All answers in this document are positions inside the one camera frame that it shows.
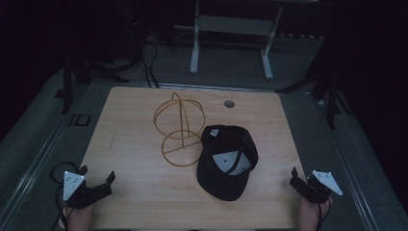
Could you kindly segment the black tripod stand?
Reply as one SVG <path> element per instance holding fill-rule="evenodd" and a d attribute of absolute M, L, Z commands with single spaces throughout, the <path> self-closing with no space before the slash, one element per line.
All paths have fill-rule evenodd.
<path fill-rule="evenodd" d="M 122 83 L 128 83 L 127 79 L 119 77 L 112 70 L 104 67 L 97 61 L 92 60 L 89 56 L 81 53 L 68 54 L 64 60 L 63 68 L 63 87 L 57 90 L 55 97 L 61 98 L 64 101 L 64 106 L 62 109 L 62 114 L 65 115 L 73 100 L 73 77 L 75 75 L 77 81 L 80 84 L 89 84 L 91 77 L 89 75 L 89 69 L 95 69 L 102 75 Z"/>
<path fill-rule="evenodd" d="M 288 87 L 276 90 L 276 92 L 289 93 L 315 82 L 311 96 L 313 99 L 321 100 L 325 94 L 328 94 L 325 118 L 329 127 L 334 129 L 337 91 L 344 71 L 346 55 L 346 43 L 338 41 L 334 37 L 326 37 L 304 77 Z"/>

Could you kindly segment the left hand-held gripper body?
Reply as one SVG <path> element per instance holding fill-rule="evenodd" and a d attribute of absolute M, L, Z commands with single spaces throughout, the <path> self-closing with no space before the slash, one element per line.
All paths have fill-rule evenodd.
<path fill-rule="evenodd" d="M 84 175 L 69 171 L 64 173 L 63 201 L 70 208 L 86 208 L 112 193 L 111 185 L 106 182 L 94 188 L 88 188 Z"/>

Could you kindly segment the gold wire hat stand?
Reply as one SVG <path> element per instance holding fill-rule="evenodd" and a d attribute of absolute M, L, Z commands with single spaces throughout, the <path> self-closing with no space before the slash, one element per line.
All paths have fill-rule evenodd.
<path fill-rule="evenodd" d="M 201 113 L 201 124 L 197 130 L 191 127 L 191 118 L 189 116 L 188 106 L 193 105 L 198 112 Z M 170 132 L 166 132 L 159 126 L 160 116 L 164 114 L 172 106 L 175 106 L 178 114 L 178 124 L 179 128 Z M 187 147 L 196 145 L 200 143 L 199 133 L 203 130 L 206 124 L 206 115 L 204 113 L 203 106 L 200 102 L 193 99 L 183 99 L 177 92 L 171 95 L 171 98 L 166 102 L 162 103 L 155 111 L 153 115 L 153 124 L 156 130 L 164 136 L 161 144 L 161 153 L 163 158 L 172 166 L 175 167 L 189 167 L 198 162 L 194 160 L 187 164 L 177 164 L 168 158 L 170 153 L 175 153 L 177 151 L 183 150 Z M 175 146 L 172 149 L 166 149 L 166 142 L 168 140 L 176 140 L 180 142 L 179 146 Z"/>

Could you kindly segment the white metal stand frame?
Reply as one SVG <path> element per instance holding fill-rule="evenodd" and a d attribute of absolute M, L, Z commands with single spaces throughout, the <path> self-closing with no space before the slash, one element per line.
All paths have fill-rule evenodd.
<path fill-rule="evenodd" d="M 202 1 L 203 0 L 194 0 L 194 24 L 192 27 L 193 46 L 191 53 L 190 74 L 194 75 L 198 72 L 200 54 L 199 33 L 216 32 L 267 37 L 267 44 L 260 50 L 260 56 L 265 78 L 267 80 L 271 80 L 273 78 L 273 74 L 269 61 L 269 52 L 284 8 L 278 7 L 272 20 L 263 20 L 203 14 L 200 10 L 200 4 Z"/>

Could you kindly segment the person's left hand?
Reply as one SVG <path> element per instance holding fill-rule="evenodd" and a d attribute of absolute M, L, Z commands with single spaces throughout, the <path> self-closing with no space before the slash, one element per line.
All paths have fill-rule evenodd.
<path fill-rule="evenodd" d="M 67 230 L 68 231 L 91 231 L 93 223 L 93 210 L 95 205 L 91 204 L 86 208 L 73 209 L 65 207 L 68 214 Z"/>

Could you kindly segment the black baseball cap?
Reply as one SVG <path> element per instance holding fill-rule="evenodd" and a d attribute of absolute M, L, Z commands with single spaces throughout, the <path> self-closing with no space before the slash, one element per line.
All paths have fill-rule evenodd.
<path fill-rule="evenodd" d="M 196 178 L 212 196 L 235 201 L 243 194 L 259 155 L 250 133 L 241 126 L 206 126 Z"/>

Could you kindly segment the person's right hand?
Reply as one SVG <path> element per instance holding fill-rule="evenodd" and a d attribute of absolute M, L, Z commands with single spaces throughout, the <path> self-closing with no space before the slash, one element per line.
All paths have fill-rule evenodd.
<path fill-rule="evenodd" d="M 297 226 L 298 231 L 317 231 L 319 225 L 327 217 L 333 199 L 329 198 L 323 204 L 310 203 L 303 196 L 300 197 Z"/>

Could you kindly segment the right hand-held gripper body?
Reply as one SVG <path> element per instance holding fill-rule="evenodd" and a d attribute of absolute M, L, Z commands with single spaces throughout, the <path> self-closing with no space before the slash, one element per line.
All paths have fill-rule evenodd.
<path fill-rule="evenodd" d="M 290 179 L 293 188 L 310 203 L 325 203 L 331 193 L 336 193 L 339 196 L 343 195 L 343 191 L 331 172 L 313 170 L 312 176 L 316 178 L 316 187 L 314 189 L 310 189 L 307 181 L 303 181 L 299 176 Z"/>

